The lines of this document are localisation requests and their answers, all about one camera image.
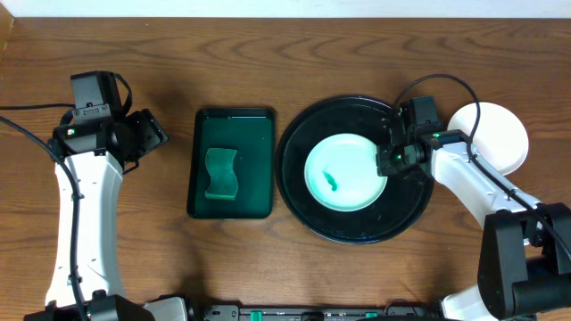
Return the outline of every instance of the white bowl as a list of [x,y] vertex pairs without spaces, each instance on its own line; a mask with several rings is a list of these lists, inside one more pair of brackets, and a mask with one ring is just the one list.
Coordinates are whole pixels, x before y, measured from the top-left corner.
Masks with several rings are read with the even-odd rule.
[[305,185],[321,205],[342,212],[361,210],[383,192],[387,177],[377,175],[377,147],[354,134],[330,136],[305,161]]
[[[524,163],[529,150],[529,138],[524,124],[513,112],[495,103],[480,103],[480,124],[474,144],[482,156],[502,175],[508,175]],[[460,129],[470,135],[476,120],[476,104],[456,111],[448,130]]]

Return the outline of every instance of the black round tray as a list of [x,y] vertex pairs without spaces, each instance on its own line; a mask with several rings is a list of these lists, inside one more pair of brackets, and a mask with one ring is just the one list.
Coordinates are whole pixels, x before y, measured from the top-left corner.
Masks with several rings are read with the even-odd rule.
[[315,103],[285,130],[277,146],[277,187],[289,210],[311,231],[340,243],[378,243],[395,237],[420,216],[432,195],[434,180],[419,168],[389,177],[375,202],[353,212],[322,206],[305,185],[305,161],[316,144],[342,133],[388,144],[390,114],[387,103],[372,98],[336,97]]

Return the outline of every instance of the dark green tray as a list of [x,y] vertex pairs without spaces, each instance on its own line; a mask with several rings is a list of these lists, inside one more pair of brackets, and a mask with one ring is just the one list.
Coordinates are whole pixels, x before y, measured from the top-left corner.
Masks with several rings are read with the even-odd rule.
[[[209,200],[209,148],[237,150],[233,201]],[[206,108],[196,113],[186,212],[192,218],[266,218],[273,200],[274,114],[267,108]]]

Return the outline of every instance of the wooden table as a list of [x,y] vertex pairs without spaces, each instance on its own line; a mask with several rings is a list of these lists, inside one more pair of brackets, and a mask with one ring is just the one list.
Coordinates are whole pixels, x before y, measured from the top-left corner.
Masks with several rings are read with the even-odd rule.
[[[427,304],[476,282],[482,230],[442,186],[411,228],[369,246],[314,235],[277,189],[263,220],[189,218],[194,115],[205,105],[272,106],[281,137],[320,99],[392,100],[414,78],[451,73],[524,122],[529,154],[509,179],[571,204],[569,21],[17,19],[4,54],[0,105],[72,103],[70,75],[113,70],[133,88],[134,109],[151,109],[170,134],[121,188],[120,272],[135,302],[183,291],[204,304]],[[470,102],[447,80],[413,94],[436,96],[445,120]],[[2,115],[47,139],[62,110]],[[0,150],[0,318],[17,320],[44,307],[58,192],[53,163],[22,135],[0,126]]]

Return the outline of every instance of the black cable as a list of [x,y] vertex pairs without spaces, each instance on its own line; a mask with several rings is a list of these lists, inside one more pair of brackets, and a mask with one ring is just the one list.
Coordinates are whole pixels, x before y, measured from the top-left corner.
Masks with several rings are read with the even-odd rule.
[[41,139],[37,138],[34,134],[30,133],[25,128],[20,127],[18,124],[11,122],[10,120],[0,116],[0,122],[10,126],[11,128],[16,129],[17,131],[21,132],[27,138],[29,138],[32,142],[36,143],[40,147],[42,147],[51,157],[52,159],[62,168],[65,176],[70,180],[71,184],[71,199],[73,200],[73,215],[71,219],[71,246],[70,246],[70,281],[71,281],[71,289],[73,291],[73,297],[75,298],[75,302],[78,308],[79,316],[81,317],[82,321],[88,321],[86,310],[83,307],[83,300],[81,298],[81,291],[79,289],[79,278],[78,278],[78,227],[79,227],[79,187],[78,183],[76,182],[75,178],[70,172],[70,169],[63,163],[62,160],[57,157],[55,152]]
[[24,106],[0,106],[0,111],[30,111],[36,109],[67,107],[75,108],[73,103],[46,103],[41,105],[24,105]]
[[490,178],[490,180],[492,182],[494,182],[504,193],[509,195],[509,197],[511,197],[514,201],[519,203],[528,212],[530,212],[535,217],[535,219],[537,219],[537,221],[542,224],[545,231],[553,238],[553,240],[555,240],[555,242],[561,246],[561,249],[563,250],[563,252],[567,255],[567,258],[569,259],[569,262],[571,262],[571,250],[569,250],[569,247],[565,244],[565,241],[563,240],[561,235],[559,235],[559,233],[557,233],[553,229],[553,227],[547,222],[547,220],[545,220],[543,215],[538,213],[537,210],[534,210],[531,205],[527,204],[524,200],[522,200],[519,196],[517,196],[517,190],[510,190],[502,182],[500,182],[494,175],[492,175],[492,173],[488,172],[484,168],[484,166],[482,166],[482,164],[478,161],[477,155],[474,155],[472,153],[472,143],[474,142],[474,135],[476,134],[476,130],[478,128],[478,125],[480,124],[480,115],[482,112],[480,109],[480,101],[478,100],[476,93],[466,82],[464,82],[460,78],[454,77],[454,76],[449,75],[449,74],[432,74],[432,75],[424,76],[422,78],[419,78],[419,79],[411,82],[410,84],[408,84],[404,88],[404,90],[401,92],[401,94],[398,95],[396,100],[394,101],[393,108],[394,109],[399,108],[398,103],[401,101],[402,97],[405,96],[410,91],[411,88],[413,88],[417,84],[419,84],[419,83],[421,83],[427,79],[430,79],[430,78],[451,79],[451,80],[454,80],[457,83],[461,84],[464,88],[466,88],[466,90],[468,90],[468,92],[472,96],[472,99],[474,99],[474,103],[476,103],[476,120],[474,121],[474,126],[472,127],[472,131],[470,132],[470,135],[468,136],[468,141],[466,143],[466,153],[468,154],[468,159],[470,161],[474,162],[474,165],[476,165],[476,167],[478,169],[480,169],[480,171],[482,171],[482,173],[484,173],[488,178]]
[[[389,304],[386,305],[386,307],[385,307],[385,316],[388,316],[388,315],[389,315],[389,310],[391,309],[391,307],[393,306],[393,304],[394,304],[395,302],[404,302],[404,303],[407,303],[407,304],[410,305],[410,303],[409,303],[407,300],[404,300],[404,299],[394,299],[394,300],[392,300]],[[412,311],[414,312],[415,317],[418,317],[417,310],[414,309],[414,307],[413,307],[412,305],[410,305],[410,308],[411,308]]]

